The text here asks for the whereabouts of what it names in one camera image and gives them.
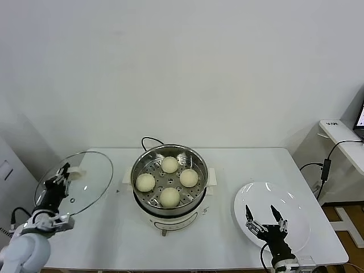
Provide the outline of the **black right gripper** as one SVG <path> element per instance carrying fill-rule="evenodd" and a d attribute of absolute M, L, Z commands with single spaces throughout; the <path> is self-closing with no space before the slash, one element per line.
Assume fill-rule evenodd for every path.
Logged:
<path fill-rule="evenodd" d="M 285 220 L 280 212 L 270 205 L 272 215 L 278 225 L 261 225 L 254 220 L 254 217 L 248 207 L 245 205 L 246 210 L 246 227 L 254 234 L 262 233 L 260 239 L 268 244 L 271 254 L 274 258 L 293 258 L 293 253 L 289 245 L 285 242 L 287 236 L 288 221 Z"/>

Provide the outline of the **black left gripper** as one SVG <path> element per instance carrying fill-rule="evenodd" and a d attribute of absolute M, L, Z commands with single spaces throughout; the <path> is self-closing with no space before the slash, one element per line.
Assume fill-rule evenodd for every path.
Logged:
<path fill-rule="evenodd" d="M 58 169 L 57 172 L 45 179 L 43 185 L 45 186 L 45 194 L 36 210 L 50 210 L 51 212 L 59 212 L 59 206 L 64 198 L 69 195 L 69 185 L 71 183 L 70 169 L 71 165 L 65 163 L 63 169 Z"/>

